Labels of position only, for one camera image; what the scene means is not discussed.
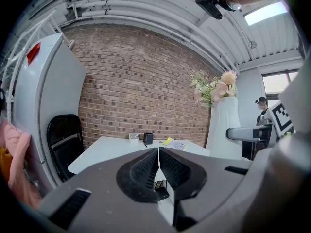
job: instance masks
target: white vase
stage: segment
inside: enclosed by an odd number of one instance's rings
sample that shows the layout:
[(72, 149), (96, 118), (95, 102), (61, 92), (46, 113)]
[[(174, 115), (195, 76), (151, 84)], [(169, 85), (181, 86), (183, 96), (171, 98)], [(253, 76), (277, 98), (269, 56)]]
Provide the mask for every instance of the white vase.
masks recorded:
[(228, 128), (240, 126), (237, 98), (225, 97), (213, 104), (206, 144), (211, 157), (242, 159), (242, 143), (230, 140), (225, 135)]

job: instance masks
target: brick wall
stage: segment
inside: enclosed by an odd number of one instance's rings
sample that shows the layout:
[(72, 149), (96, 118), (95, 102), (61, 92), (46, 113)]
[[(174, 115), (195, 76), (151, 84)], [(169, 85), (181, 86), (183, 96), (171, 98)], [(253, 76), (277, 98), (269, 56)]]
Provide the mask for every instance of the brick wall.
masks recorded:
[(219, 75), (192, 50), (154, 32), (121, 25), (64, 30), (87, 67), (79, 117), (84, 144), (101, 136), (188, 139), (203, 146), (208, 109), (194, 104), (190, 73)]

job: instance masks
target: white refrigerator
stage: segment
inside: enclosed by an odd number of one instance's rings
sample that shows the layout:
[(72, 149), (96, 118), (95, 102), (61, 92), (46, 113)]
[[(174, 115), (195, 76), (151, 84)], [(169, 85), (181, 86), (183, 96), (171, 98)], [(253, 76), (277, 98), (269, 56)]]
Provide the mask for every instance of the white refrigerator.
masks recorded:
[(62, 41), (62, 33), (38, 41), (40, 50), (29, 65), (25, 58), (14, 95), (13, 124), (31, 134), (27, 174), (43, 196), (62, 183), (48, 148), (48, 124), (57, 115), (78, 114), (86, 76), (86, 68)]

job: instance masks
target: white wall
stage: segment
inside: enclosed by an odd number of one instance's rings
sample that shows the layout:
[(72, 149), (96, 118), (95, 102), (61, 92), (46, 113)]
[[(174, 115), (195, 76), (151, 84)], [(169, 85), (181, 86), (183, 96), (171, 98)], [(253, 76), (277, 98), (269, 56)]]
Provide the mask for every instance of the white wall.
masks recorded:
[(257, 68), (241, 72), (236, 84), (241, 127), (253, 127), (256, 125), (257, 117), (261, 114), (255, 101), (261, 96), (265, 97), (261, 73)]

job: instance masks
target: black cap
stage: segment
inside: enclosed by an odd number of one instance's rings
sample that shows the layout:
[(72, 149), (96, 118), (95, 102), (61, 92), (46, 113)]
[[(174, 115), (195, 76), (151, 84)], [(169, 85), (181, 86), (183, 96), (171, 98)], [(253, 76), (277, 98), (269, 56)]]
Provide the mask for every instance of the black cap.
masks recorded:
[(260, 97), (258, 100), (255, 101), (255, 103), (259, 103), (259, 102), (265, 102), (267, 103), (268, 100), (265, 97)]

